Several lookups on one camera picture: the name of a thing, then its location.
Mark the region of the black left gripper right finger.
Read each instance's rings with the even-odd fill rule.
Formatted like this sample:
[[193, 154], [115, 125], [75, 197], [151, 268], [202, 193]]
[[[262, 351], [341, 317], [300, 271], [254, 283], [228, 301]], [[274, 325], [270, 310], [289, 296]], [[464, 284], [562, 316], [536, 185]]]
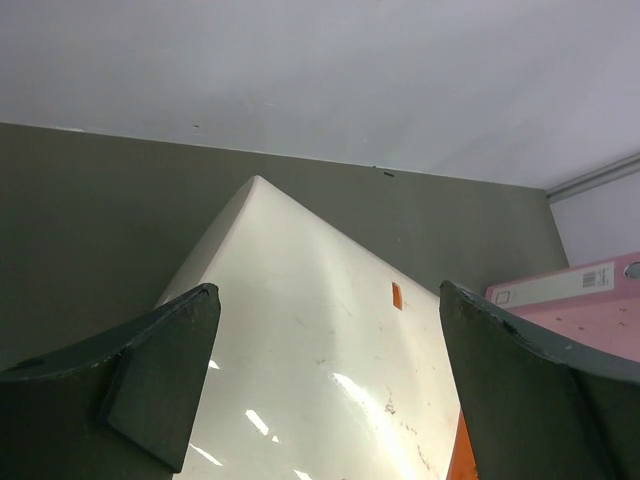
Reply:
[[638, 478], [638, 362], [451, 281], [439, 312], [480, 478]]

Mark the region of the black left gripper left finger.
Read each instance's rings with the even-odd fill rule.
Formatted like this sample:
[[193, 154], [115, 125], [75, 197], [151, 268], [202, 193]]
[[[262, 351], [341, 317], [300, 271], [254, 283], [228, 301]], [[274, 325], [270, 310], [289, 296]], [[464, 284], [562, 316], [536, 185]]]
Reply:
[[1, 373], [4, 479], [170, 479], [181, 472], [221, 314], [203, 283]]

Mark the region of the orange top drawer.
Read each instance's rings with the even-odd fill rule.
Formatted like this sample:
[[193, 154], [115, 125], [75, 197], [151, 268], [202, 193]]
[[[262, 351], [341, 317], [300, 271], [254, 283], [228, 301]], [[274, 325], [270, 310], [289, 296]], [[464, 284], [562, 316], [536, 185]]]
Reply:
[[476, 462], [464, 419], [460, 413], [447, 480], [477, 480]]

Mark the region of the cream round drawer organizer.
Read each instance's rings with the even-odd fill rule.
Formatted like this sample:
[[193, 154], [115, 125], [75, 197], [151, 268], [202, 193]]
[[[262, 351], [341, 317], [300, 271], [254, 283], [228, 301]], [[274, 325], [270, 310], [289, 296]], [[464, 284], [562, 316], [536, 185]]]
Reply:
[[443, 479], [459, 401], [437, 295], [262, 177], [163, 294], [221, 314], [184, 479]]

